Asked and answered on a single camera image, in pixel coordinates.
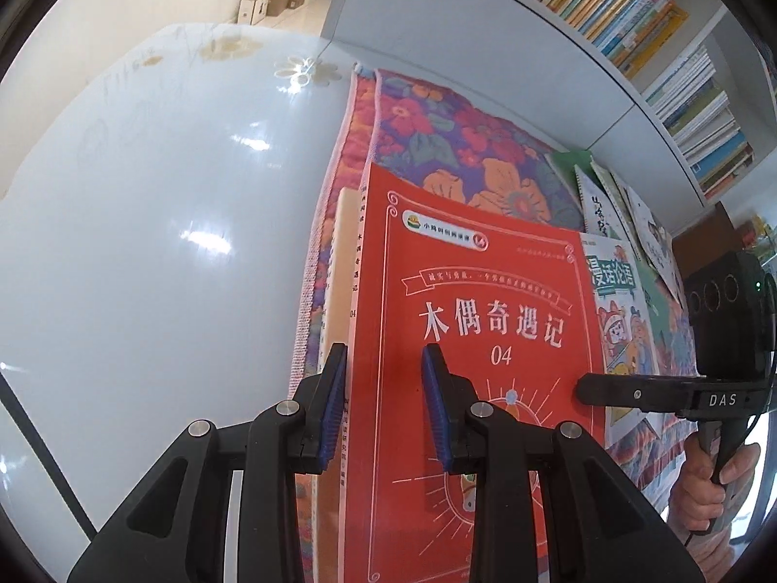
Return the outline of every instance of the floral fabric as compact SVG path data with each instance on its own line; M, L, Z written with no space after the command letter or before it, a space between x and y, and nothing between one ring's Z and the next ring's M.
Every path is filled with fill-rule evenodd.
M461 204L530 222L584 231L580 206L545 161L553 149L508 120L491 116L446 87L405 75L357 67L352 106L343 121L312 235L317 257L310 309L301 313L298 342L304 375L317 372L326 273L339 192L357 189L366 162ZM695 374L688 317L658 281L670 306L669 334L657 337L662 375ZM681 452L691 431L667 418L662 436L642 422L608 451L640 488ZM298 521L305 580L312 583L311 479L297 477Z

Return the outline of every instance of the metal screw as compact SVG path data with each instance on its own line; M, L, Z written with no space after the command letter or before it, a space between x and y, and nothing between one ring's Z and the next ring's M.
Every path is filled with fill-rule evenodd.
M572 420L564 421L559 429L566 438L580 438L583 433L583 428Z
M473 416L484 419L493 414L493 406L485 401L478 401L478 403L471 404L469 411L473 413Z
M294 399L286 399L277 404L275 411L281 416L291 416L299 412L299 403L294 401Z
M211 424L207 420L195 420L189 425L189 435L194 438L205 436L211 430Z

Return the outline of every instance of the red book cover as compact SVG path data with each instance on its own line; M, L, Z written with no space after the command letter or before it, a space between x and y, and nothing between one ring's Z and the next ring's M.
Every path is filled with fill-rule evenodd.
M421 350L439 342L453 374L518 420L575 420L603 442L603 409L573 395L580 376L605 371L591 276L576 232L456 204L375 165L361 199L339 580L460 582L475 477L447 476L435 457Z

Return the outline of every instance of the person's arm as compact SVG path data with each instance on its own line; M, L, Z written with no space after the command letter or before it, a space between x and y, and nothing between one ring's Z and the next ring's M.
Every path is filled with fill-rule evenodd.
M720 482L745 484L759 461L760 445L743 446L720 472ZM684 543L692 530L707 530L709 520L724 514L724 489L710 480L712 459L698 444L698 434L685 439L685 462L669 496L668 523ZM709 583L716 583L733 563L729 545L731 526L714 535L698 536L688 545L690 555L702 569Z

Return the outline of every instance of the number 04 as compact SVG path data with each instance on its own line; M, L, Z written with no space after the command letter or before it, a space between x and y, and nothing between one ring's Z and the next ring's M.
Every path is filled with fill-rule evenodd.
M511 358L511 351L513 350L512 346L508 346L507 350L502 351L502 346L495 346L491 349L491 363L494 366L498 366L502 362L505 364L510 364L510 358Z

